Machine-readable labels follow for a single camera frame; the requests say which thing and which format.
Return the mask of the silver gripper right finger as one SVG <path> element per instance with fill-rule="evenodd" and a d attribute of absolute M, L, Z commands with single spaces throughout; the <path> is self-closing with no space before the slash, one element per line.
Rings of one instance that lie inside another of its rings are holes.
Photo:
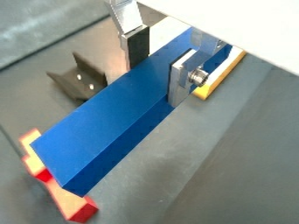
<path fill-rule="evenodd" d="M 198 49 L 188 49 L 171 65 L 168 102 L 175 108 L 187 98 L 192 85 L 202 87 L 210 73 L 203 69 L 204 63 L 226 46 L 226 43 L 204 31 L 194 28 L 191 43 Z"/>

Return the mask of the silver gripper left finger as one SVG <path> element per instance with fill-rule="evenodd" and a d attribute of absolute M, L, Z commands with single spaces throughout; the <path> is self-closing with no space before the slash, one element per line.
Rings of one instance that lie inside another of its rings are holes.
<path fill-rule="evenodd" d="M 120 48 L 126 52 L 127 69 L 150 54 L 150 27 L 143 23 L 136 0 L 104 0 L 118 29 Z"/>

